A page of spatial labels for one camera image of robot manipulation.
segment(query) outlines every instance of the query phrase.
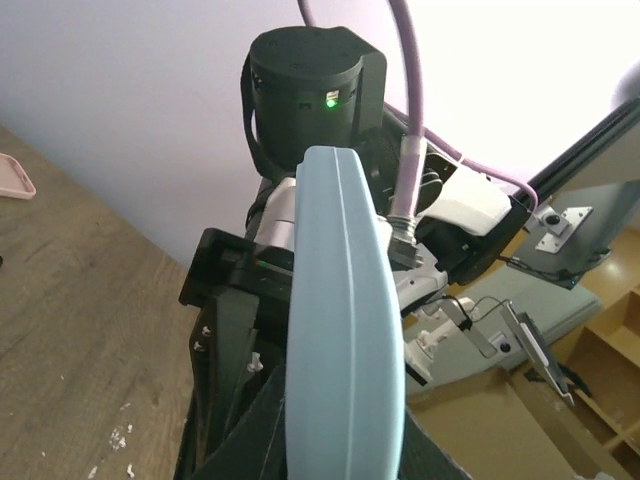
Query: shelf compartment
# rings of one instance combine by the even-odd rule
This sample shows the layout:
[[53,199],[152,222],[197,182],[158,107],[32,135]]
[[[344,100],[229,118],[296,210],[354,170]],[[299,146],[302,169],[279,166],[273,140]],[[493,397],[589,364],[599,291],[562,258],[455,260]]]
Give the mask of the shelf compartment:
[[640,457],[640,420],[631,427],[628,439],[629,446],[638,454],[638,457]]
[[640,369],[640,293],[629,293],[589,322],[588,329]]
[[640,479],[640,456],[629,445],[621,443],[613,450],[612,455],[632,478]]
[[593,394],[577,396],[617,434],[640,420],[640,368],[599,334],[583,330],[567,363]]
[[575,406],[572,409],[574,415],[578,417],[582,425],[601,445],[611,451],[620,443],[619,440],[621,439],[621,432],[616,431],[612,426],[614,422],[603,418],[604,412],[597,412],[598,406],[593,401],[590,401],[591,399],[586,395],[582,395],[582,392],[574,395],[574,400]]

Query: black plastic part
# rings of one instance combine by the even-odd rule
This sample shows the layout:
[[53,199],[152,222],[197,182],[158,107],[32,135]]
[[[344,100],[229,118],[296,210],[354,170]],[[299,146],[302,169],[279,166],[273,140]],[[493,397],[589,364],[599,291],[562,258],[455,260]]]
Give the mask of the black plastic part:
[[228,289],[217,299],[215,351],[211,352],[213,409],[208,420],[207,454],[227,438],[237,421],[247,365],[257,331],[254,328],[259,298]]
[[[529,182],[537,192],[540,203],[559,191],[638,122],[640,98],[634,98],[622,104],[592,128]],[[515,198],[525,206],[531,206],[526,193],[518,192]]]
[[640,209],[640,180],[566,192],[558,196],[553,207],[558,213],[570,207],[592,207],[593,211],[558,253],[536,250],[547,233],[540,227],[530,232],[513,255],[518,263],[530,268],[511,262],[508,265],[571,290],[593,265],[594,254],[607,250]]
[[286,478],[285,370],[275,369],[229,437],[191,480],[281,480]]
[[309,147],[352,147],[379,129],[386,69],[384,55],[344,27],[285,27],[256,38],[241,82],[256,170],[279,180],[295,172]]
[[404,364],[404,370],[407,373],[407,375],[409,375],[416,382],[418,382],[418,385],[420,385],[421,387],[424,387],[427,383],[429,383],[424,378],[422,378],[422,375],[416,372],[416,370],[408,363]]
[[436,257],[436,268],[447,272],[450,284],[467,285],[496,261],[529,216],[529,211],[511,198],[509,213],[484,237],[475,237],[458,226],[425,217],[416,229],[416,240]]

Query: metal plate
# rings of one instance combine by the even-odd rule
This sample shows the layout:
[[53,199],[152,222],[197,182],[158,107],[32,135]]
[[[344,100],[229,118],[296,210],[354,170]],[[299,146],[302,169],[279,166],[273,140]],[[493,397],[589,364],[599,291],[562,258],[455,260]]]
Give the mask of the metal plate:
[[539,252],[558,253],[592,211],[592,207],[567,208],[562,213],[562,216],[569,222],[569,226],[561,235],[547,233],[536,245],[536,250]]

